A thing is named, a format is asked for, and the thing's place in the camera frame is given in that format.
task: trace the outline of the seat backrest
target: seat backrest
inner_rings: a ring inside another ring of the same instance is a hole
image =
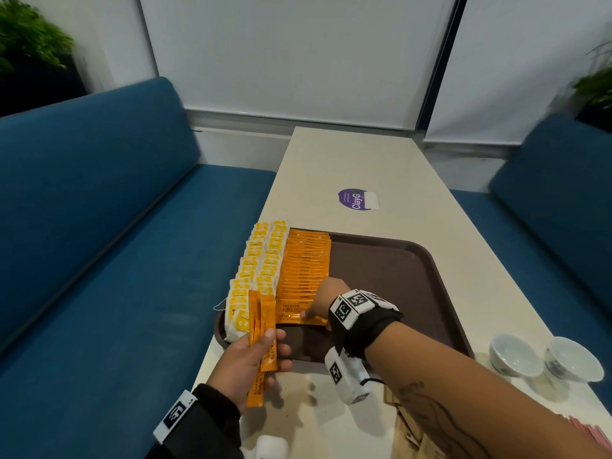
[[[490,190],[612,313],[612,135],[552,115]]]
[[[0,351],[199,155],[164,78],[0,119]]]

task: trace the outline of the forearm tattoo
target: forearm tattoo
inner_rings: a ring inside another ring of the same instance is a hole
[[[422,381],[412,382],[400,388],[398,399],[433,442],[451,459],[493,459],[480,441],[455,422],[446,407],[422,392],[424,388]]]

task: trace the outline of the white bowl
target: white bowl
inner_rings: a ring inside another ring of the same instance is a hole
[[[599,382],[603,367],[591,352],[572,339],[555,337],[544,354],[546,367],[556,377],[574,382]]]
[[[533,348],[514,335],[495,335],[489,346],[493,368],[508,377],[537,377],[544,370],[542,358]]]

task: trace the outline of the blue sofa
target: blue sofa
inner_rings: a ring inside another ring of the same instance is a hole
[[[0,457],[141,458],[275,174],[197,164],[170,82],[0,119]]]
[[[612,411],[612,135],[552,115],[489,188],[452,193],[550,331],[599,358]]]

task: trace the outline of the brown tray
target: brown tray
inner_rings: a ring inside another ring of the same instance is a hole
[[[404,314],[403,323],[467,356],[474,353],[463,332],[432,255],[423,246],[402,240],[330,234],[330,277],[343,279],[351,288],[376,293]],[[215,337],[227,347],[225,312],[215,322]],[[279,325],[287,332],[284,343],[291,358],[323,362],[332,347],[325,327]]]

